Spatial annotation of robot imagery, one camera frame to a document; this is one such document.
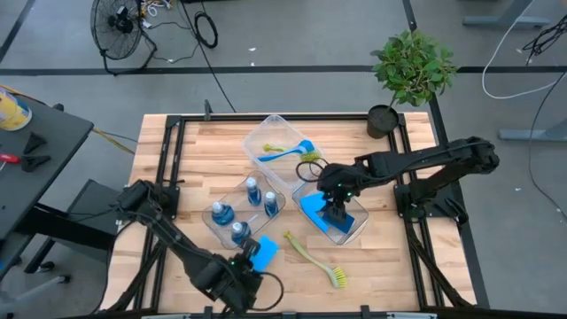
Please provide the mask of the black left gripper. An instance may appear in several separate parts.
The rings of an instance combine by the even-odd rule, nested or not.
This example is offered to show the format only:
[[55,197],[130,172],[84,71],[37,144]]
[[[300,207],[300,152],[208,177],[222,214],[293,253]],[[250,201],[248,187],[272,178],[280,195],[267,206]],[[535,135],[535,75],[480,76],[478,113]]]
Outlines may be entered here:
[[225,263],[212,288],[212,295],[236,313],[245,313],[254,307],[262,284],[262,275],[253,270],[251,261],[260,250],[260,243],[251,238],[250,244],[250,249],[240,253],[239,260],[231,258]]

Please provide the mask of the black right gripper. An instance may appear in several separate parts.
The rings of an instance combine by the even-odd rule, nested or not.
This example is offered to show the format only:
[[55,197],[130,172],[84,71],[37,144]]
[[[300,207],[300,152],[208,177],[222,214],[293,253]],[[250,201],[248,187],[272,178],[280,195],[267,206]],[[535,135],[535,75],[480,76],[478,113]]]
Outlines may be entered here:
[[[330,163],[322,169],[319,174],[316,188],[322,191],[327,198],[334,198],[343,194],[345,198],[359,196],[365,189],[368,171],[362,164],[351,166],[338,163]],[[338,212],[333,201],[327,201],[324,206],[324,219],[328,223],[340,224],[350,223],[351,216],[346,210],[344,200],[338,202]]]

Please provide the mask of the blue dish brush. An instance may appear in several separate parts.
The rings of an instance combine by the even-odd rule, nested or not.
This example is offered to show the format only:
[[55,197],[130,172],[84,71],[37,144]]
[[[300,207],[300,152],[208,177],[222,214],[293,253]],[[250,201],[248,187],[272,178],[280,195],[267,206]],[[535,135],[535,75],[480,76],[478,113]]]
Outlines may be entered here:
[[276,147],[272,144],[264,144],[262,149],[265,152],[271,152],[268,155],[259,156],[258,160],[260,162],[267,162],[271,160],[276,160],[288,154],[298,154],[307,155],[315,151],[315,147],[310,140],[302,140],[299,144],[292,147],[291,149],[284,149],[283,147]]

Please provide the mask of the clear plastic bin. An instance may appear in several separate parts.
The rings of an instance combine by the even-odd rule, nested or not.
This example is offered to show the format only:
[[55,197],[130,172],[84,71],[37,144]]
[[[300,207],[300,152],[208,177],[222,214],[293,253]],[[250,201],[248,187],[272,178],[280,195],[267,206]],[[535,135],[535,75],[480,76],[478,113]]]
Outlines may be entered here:
[[[257,180],[258,186],[261,191],[261,203],[258,206],[252,206],[247,198],[247,190],[245,181],[248,177],[253,177]],[[278,214],[272,218],[268,217],[264,209],[264,197],[268,191],[275,193],[278,204]],[[231,240],[231,225],[234,222],[248,222],[251,228],[249,237],[253,237],[260,233],[260,231],[272,222],[286,204],[285,196],[281,191],[271,185],[269,179],[260,171],[252,171],[237,187],[227,193],[223,198],[214,202],[222,202],[232,206],[235,217],[234,220],[225,226],[216,224],[212,219],[212,204],[209,205],[202,213],[202,219],[205,225],[217,236],[221,245],[227,249],[236,249],[240,245],[236,245]]]
[[[302,211],[299,201],[302,197],[305,197],[307,195],[310,195],[310,194],[313,194],[313,193],[316,193],[316,192],[322,192],[322,191],[317,190],[316,183],[303,182],[292,193],[293,201],[299,206],[301,213],[306,218],[307,218],[307,216]],[[322,198],[325,199],[326,202],[327,201],[333,201],[333,198],[325,198],[324,193],[323,193]],[[364,229],[364,227],[367,224],[367,221],[369,219],[369,212],[356,199],[354,199],[354,198],[350,199],[348,202],[345,202],[345,205],[346,205],[347,212],[354,218],[354,224],[353,224],[352,228],[350,229],[350,231],[347,234],[340,234],[338,232],[327,234],[327,233],[322,232],[323,235],[325,235],[331,242],[333,242],[336,245],[345,245],[345,244],[348,244],[349,242],[353,241],[361,233],[361,231]]]
[[242,148],[249,159],[276,186],[292,193],[304,184],[298,178],[295,168],[302,160],[307,160],[308,156],[292,153],[265,162],[260,161],[260,157],[287,151],[298,146],[303,140],[311,141],[314,146],[313,155],[322,157],[322,149],[314,140],[305,136],[280,115],[269,115],[245,137]]

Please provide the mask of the green potted plant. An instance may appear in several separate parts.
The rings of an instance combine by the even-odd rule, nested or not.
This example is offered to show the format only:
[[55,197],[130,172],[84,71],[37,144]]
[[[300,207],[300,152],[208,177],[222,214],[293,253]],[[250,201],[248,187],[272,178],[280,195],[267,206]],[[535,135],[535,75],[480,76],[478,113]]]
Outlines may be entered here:
[[372,67],[375,78],[392,93],[388,104],[369,110],[369,133],[376,138],[389,134],[399,124],[396,105],[418,107],[431,102],[453,85],[458,70],[454,52],[418,30],[391,36],[371,55],[377,58]]

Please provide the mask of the grey rolling stand base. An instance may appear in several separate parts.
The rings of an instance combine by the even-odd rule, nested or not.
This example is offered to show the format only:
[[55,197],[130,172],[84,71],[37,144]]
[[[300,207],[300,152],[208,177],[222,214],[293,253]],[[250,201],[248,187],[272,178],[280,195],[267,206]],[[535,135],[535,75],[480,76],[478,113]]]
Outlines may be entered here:
[[32,287],[13,288],[5,286],[8,272],[17,265],[17,262],[0,261],[0,319],[14,319],[14,311],[20,305],[38,299],[42,294],[54,289],[58,285],[69,284],[72,277],[68,274],[56,275],[47,281]]

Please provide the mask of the dark grey side table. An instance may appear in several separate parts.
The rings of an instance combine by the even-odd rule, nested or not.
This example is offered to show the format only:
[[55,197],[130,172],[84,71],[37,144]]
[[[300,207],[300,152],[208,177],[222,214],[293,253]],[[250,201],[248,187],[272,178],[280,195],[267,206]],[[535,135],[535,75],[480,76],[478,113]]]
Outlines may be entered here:
[[0,281],[37,234],[104,251],[112,249],[116,238],[116,214],[105,205],[117,195],[113,189],[91,197],[91,213],[68,214],[39,203],[86,141],[93,123],[28,97],[17,100],[30,108],[32,119],[17,131],[0,129],[1,150],[21,156],[29,135],[36,133],[47,141],[38,154],[50,159],[32,172],[23,171],[20,164],[0,170]]

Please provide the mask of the black triangular stand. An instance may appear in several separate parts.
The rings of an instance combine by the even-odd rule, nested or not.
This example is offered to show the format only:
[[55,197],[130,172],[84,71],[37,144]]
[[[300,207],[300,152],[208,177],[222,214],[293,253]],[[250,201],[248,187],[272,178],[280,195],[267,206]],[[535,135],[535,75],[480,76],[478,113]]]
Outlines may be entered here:
[[31,173],[48,161],[50,161],[49,155],[22,156],[20,158],[20,165],[24,172]]
[[41,136],[36,134],[35,132],[30,132],[27,143],[24,147],[23,154],[28,155],[32,151],[36,150],[37,148],[47,144],[47,140]]

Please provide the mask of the black floor fan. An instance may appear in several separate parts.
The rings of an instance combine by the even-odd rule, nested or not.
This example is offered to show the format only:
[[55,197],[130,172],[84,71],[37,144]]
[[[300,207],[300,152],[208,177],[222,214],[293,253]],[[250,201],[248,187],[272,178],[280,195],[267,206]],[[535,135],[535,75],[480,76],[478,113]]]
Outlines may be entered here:
[[[113,76],[144,70],[157,51],[156,43],[144,31],[142,0],[93,0],[90,9],[90,32],[102,58],[104,70]],[[130,57],[141,40],[151,44],[146,60],[137,68],[112,70],[108,61]]]

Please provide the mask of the yellow and white roll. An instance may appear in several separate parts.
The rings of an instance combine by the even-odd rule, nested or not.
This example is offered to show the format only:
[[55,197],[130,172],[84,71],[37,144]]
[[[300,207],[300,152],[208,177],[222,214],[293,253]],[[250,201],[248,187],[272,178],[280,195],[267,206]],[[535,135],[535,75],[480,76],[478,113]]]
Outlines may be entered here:
[[16,131],[24,128],[33,117],[32,111],[21,104],[7,89],[0,88],[0,129]]

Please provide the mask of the black aluminium table frame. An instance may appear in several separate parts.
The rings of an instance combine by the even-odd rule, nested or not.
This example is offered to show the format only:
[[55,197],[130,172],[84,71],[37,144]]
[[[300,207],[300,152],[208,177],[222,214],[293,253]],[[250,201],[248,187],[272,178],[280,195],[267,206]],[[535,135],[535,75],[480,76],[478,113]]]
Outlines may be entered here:
[[[166,125],[163,114],[144,116],[130,180],[154,180],[157,173],[177,174],[180,201],[175,224],[196,245],[230,256],[205,225],[202,213],[258,167],[242,148],[245,137],[269,115],[216,114],[210,121],[189,120],[183,128]],[[390,137],[374,139],[367,133],[364,113],[284,114],[322,149],[330,162],[350,164],[366,153],[396,149],[418,151],[436,143],[427,113],[408,113],[405,125]],[[415,311],[418,299],[404,224],[399,217],[393,187],[365,190],[359,203],[369,212],[361,233],[345,245],[335,245],[288,200],[263,234],[278,243],[268,266],[252,318],[283,319],[373,312]],[[302,257],[284,237],[290,233],[318,261],[346,273],[347,287],[335,289],[329,277]]]

